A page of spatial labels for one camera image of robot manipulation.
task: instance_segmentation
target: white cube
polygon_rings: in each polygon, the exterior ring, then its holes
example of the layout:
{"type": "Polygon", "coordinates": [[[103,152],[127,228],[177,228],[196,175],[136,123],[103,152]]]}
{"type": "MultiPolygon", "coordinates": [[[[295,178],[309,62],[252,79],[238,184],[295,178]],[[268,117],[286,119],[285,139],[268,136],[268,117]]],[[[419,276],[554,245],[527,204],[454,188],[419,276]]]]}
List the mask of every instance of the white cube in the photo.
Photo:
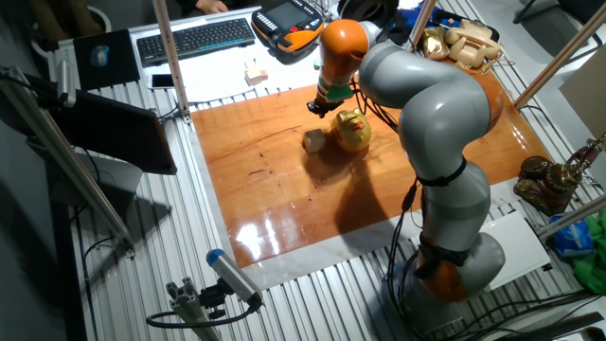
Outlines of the white cube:
{"type": "Polygon", "coordinates": [[[250,68],[244,72],[244,77],[249,86],[255,86],[260,84],[262,81],[267,81],[267,71],[258,69],[256,67],[250,68]]]}
{"type": "Polygon", "coordinates": [[[324,148],[326,139],[321,129],[314,129],[312,131],[305,132],[303,135],[303,146],[307,153],[317,153],[324,148]]]}

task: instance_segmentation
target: black screen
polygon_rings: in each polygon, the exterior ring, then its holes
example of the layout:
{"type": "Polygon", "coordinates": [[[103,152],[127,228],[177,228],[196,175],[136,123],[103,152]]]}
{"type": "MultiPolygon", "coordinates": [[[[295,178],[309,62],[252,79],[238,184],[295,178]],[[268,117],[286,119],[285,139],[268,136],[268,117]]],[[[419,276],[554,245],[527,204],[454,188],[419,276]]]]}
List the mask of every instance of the black screen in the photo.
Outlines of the black screen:
{"type": "Polygon", "coordinates": [[[290,2],[284,3],[275,9],[270,9],[265,13],[265,16],[280,28],[285,29],[311,19],[303,10],[290,2]]]}
{"type": "MultiPolygon", "coordinates": [[[[57,93],[54,82],[31,76],[27,76],[27,80],[39,91],[57,93]]],[[[18,132],[33,136],[22,119],[11,117],[19,117],[18,113],[14,114],[2,110],[0,119],[18,132]]],[[[73,108],[51,109],[50,115],[70,144],[130,162],[142,171],[177,172],[162,126],[149,110],[76,90],[73,108]]]]}
{"type": "Polygon", "coordinates": [[[151,87],[172,87],[172,75],[151,75],[151,87]]]}

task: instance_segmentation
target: green cloth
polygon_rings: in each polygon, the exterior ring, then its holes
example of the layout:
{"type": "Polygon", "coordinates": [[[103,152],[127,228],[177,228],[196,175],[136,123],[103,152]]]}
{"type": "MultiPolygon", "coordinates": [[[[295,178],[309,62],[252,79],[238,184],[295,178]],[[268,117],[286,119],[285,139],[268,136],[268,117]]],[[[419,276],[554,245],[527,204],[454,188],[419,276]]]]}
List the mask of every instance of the green cloth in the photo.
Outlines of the green cloth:
{"type": "Polygon", "coordinates": [[[594,241],[591,255],[572,259],[575,276],[579,282],[599,295],[606,295],[606,208],[599,212],[599,220],[593,216],[585,218],[594,241]]]}

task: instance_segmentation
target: person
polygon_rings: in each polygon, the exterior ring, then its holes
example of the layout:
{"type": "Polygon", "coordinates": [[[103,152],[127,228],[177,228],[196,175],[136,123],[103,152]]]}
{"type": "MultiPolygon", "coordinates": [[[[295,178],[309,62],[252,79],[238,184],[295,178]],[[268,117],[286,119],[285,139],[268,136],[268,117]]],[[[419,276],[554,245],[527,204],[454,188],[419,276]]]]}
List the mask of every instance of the person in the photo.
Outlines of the person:
{"type": "Polygon", "coordinates": [[[262,6],[272,1],[274,0],[177,0],[177,3],[181,6],[183,16],[196,16],[262,6]]]}
{"type": "Polygon", "coordinates": [[[181,6],[181,14],[183,14],[183,16],[215,14],[229,11],[227,5],[221,0],[177,0],[177,3],[181,6]]]}

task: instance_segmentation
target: metal pole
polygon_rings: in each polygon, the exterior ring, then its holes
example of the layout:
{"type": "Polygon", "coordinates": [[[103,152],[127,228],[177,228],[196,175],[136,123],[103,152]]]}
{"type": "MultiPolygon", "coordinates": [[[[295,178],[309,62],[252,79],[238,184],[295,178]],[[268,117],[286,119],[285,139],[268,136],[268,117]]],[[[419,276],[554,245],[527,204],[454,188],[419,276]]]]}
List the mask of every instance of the metal pole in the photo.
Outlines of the metal pole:
{"type": "Polygon", "coordinates": [[[169,11],[165,0],[152,0],[155,17],[160,26],[160,35],[164,43],[164,50],[167,52],[169,59],[170,73],[172,74],[172,82],[174,89],[177,92],[177,100],[179,101],[179,109],[186,122],[191,121],[189,116],[189,105],[187,103],[186,87],[183,85],[183,77],[181,76],[181,68],[179,68],[179,57],[177,56],[177,48],[172,37],[170,29],[169,11]]]}
{"type": "Polygon", "coordinates": [[[415,26],[410,32],[410,40],[413,48],[416,48],[419,44],[420,36],[423,34],[423,30],[427,26],[427,22],[429,21],[429,17],[432,15],[436,2],[437,0],[423,1],[423,6],[420,9],[419,17],[417,18],[415,26]]]}
{"type": "MultiPolygon", "coordinates": [[[[18,68],[9,71],[12,78],[28,83],[18,68]]],[[[65,171],[88,205],[106,223],[116,237],[132,244],[131,233],[86,168],[82,165],[69,142],[45,109],[38,106],[36,98],[24,86],[11,81],[0,81],[0,89],[7,95],[31,130],[40,138],[59,166],[65,171]]]]}
{"type": "Polygon", "coordinates": [[[579,47],[585,43],[594,33],[596,33],[597,29],[602,26],[604,21],[606,20],[606,4],[602,5],[600,9],[597,10],[596,14],[589,19],[587,24],[575,35],[575,37],[558,53],[556,58],[551,61],[551,63],[541,72],[541,74],[534,80],[527,89],[520,95],[518,99],[515,100],[513,105],[516,110],[520,110],[532,97],[541,90],[541,88],[547,83],[547,81],[551,80],[553,75],[560,70],[560,68],[572,57],[575,52],[579,49],[579,47]]]}
{"type": "Polygon", "coordinates": [[[584,219],[590,214],[598,212],[604,207],[606,207],[606,194],[598,196],[596,199],[590,201],[589,203],[561,217],[561,219],[559,219],[558,221],[551,223],[545,227],[542,227],[539,230],[539,238],[544,241],[549,236],[555,234],[561,229],[584,219]]]}

